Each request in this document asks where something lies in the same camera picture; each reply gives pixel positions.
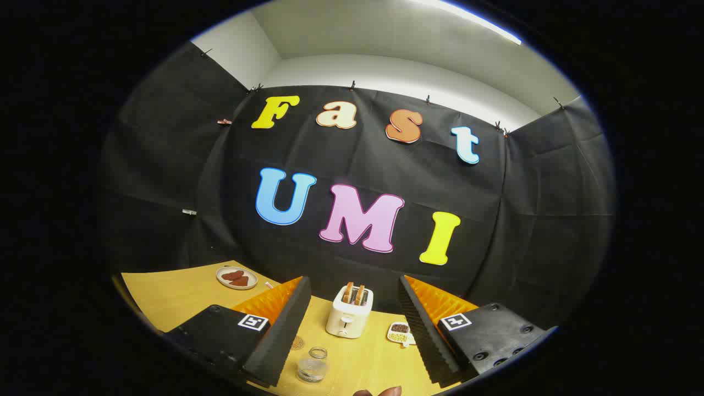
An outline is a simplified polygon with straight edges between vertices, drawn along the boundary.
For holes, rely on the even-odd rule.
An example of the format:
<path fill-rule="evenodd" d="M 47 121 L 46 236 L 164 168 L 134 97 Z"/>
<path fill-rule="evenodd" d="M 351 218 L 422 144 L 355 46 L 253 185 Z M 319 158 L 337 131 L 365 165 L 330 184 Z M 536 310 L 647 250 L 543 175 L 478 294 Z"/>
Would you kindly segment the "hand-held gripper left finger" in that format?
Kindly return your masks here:
<path fill-rule="evenodd" d="M 310 296 L 309 277 L 297 277 L 234 307 L 211 304 L 163 338 L 218 376 L 276 386 Z"/>

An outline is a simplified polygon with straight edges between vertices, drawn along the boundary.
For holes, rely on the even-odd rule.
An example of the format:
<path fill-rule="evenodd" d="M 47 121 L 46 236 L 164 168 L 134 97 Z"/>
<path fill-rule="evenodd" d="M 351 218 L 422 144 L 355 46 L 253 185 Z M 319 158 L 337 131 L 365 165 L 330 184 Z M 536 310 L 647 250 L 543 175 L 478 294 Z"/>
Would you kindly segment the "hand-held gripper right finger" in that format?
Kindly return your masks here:
<path fill-rule="evenodd" d="M 552 336 L 505 304 L 476 306 L 402 275 L 398 300 L 432 383 L 475 383 L 530 354 Z"/>

